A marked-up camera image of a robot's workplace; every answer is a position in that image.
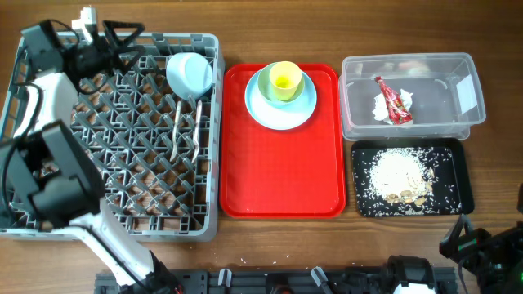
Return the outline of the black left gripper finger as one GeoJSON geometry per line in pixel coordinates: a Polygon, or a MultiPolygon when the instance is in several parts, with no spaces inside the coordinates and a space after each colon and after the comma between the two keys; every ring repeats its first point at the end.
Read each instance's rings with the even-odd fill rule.
{"type": "Polygon", "coordinates": [[[145,26],[137,22],[104,20],[103,26],[111,46],[128,46],[145,30],[145,26]]]}
{"type": "Polygon", "coordinates": [[[116,50],[116,69],[126,74],[145,54],[143,46],[120,47],[116,50]]]}

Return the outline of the light blue bowl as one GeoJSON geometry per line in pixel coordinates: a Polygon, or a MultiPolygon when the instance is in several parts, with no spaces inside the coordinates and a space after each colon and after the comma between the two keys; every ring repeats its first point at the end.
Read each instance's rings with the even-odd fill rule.
{"type": "Polygon", "coordinates": [[[167,62],[166,78],[173,93],[181,99],[198,99],[212,87],[212,67],[198,53],[177,53],[167,62]]]}

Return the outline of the white plastic spoon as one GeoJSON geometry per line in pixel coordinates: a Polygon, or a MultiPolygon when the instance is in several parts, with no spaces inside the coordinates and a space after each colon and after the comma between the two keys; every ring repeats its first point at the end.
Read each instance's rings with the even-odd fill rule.
{"type": "Polygon", "coordinates": [[[177,156],[177,150],[178,150],[177,133],[178,133],[178,127],[179,127],[179,122],[180,122],[180,118],[181,118],[181,104],[182,104],[181,101],[178,101],[176,104],[175,118],[174,118],[173,129],[172,129],[172,139],[171,139],[172,140],[172,153],[171,153],[171,156],[169,159],[170,163],[174,163],[176,156],[177,156]]]}

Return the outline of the white plastic fork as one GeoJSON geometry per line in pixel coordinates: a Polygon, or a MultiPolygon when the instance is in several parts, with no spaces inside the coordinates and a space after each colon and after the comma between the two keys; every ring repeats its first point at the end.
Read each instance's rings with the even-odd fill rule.
{"type": "Polygon", "coordinates": [[[193,164],[195,164],[195,162],[197,160],[197,157],[199,155],[199,150],[200,150],[199,128],[200,128],[202,109],[203,109],[203,103],[202,103],[201,100],[199,100],[198,103],[197,103],[196,117],[195,117],[195,129],[194,129],[194,136],[193,136],[194,153],[193,153],[193,157],[191,159],[191,162],[193,164]]]}

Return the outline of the green bowl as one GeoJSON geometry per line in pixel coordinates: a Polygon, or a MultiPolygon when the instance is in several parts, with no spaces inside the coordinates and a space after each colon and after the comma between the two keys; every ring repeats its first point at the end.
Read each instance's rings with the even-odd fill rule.
{"type": "Polygon", "coordinates": [[[292,97],[291,100],[288,101],[281,101],[274,98],[271,87],[270,87],[270,80],[269,80],[269,72],[272,66],[275,64],[269,64],[265,68],[263,68],[259,74],[257,85],[260,93],[272,104],[274,105],[287,105],[291,102],[295,101],[303,92],[304,86],[305,86],[305,78],[302,72],[302,80],[297,88],[296,93],[292,97]]]}

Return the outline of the yellow plastic cup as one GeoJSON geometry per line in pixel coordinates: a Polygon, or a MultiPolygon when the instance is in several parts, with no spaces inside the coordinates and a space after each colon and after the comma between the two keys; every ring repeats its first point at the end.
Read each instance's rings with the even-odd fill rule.
{"type": "Polygon", "coordinates": [[[276,62],[270,69],[269,80],[274,98],[288,101],[302,80],[302,70],[291,61],[276,62]]]}

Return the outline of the white napkin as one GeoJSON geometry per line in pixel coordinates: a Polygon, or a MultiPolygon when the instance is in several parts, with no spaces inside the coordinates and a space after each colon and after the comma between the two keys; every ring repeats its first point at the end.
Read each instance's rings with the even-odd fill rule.
{"type": "MultiPolygon", "coordinates": [[[[412,93],[405,91],[404,89],[400,90],[400,98],[404,105],[404,107],[410,111],[410,108],[413,104],[412,102],[412,93]]],[[[373,110],[374,119],[376,121],[381,121],[388,123],[389,125],[392,125],[393,122],[391,121],[385,97],[382,93],[374,97],[374,110],[373,110]]]]}

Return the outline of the red snack wrapper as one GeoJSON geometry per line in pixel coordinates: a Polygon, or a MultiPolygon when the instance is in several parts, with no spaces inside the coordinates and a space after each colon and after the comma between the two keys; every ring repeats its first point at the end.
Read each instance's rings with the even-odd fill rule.
{"type": "Polygon", "coordinates": [[[400,94],[385,84],[381,77],[376,77],[375,82],[379,85],[384,96],[388,117],[393,125],[402,125],[413,122],[412,114],[405,108],[400,94]]]}

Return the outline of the rice and food scraps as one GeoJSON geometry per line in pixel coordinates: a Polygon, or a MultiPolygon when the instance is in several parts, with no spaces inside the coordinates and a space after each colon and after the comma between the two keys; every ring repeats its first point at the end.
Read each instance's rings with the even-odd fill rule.
{"type": "Polygon", "coordinates": [[[362,216],[454,215],[462,210],[447,147],[355,149],[352,159],[362,216]]]}

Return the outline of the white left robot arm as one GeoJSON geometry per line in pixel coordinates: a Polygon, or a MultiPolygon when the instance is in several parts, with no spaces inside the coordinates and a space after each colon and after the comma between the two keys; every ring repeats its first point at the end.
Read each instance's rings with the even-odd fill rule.
{"type": "Polygon", "coordinates": [[[94,162],[73,136],[72,110],[82,94],[80,82],[97,74],[126,73],[131,62],[122,55],[144,54],[135,44],[140,23],[82,22],[65,45],[53,19],[23,30],[28,78],[11,79],[28,92],[26,113],[15,135],[1,145],[1,197],[12,222],[11,205],[54,229],[64,229],[88,246],[112,271],[122,293],[174,293],[179,283],[154,253],[140,245],[113,215],[105,200],[105,183],[94,162]],[[117,34],[130,30],[126,38],[117,34]]]}

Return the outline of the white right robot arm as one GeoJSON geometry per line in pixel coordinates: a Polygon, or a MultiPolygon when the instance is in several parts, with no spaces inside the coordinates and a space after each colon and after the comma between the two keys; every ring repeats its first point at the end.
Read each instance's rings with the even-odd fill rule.
{"type": "MultiPolygon", "coordinates": [[[[486,229],[475,229],[466,215],[457,222],[439,244],[439,252],[458,266],[458,277],[464,284],[463,271],[476,277],[485,294],[522,292],[522,223],[492,235],[486,229]]],[[[390,256],[379,276],[381,293],[448,293],[444,282],[436,279],[428,260],[411,256],[390,256]]]]}

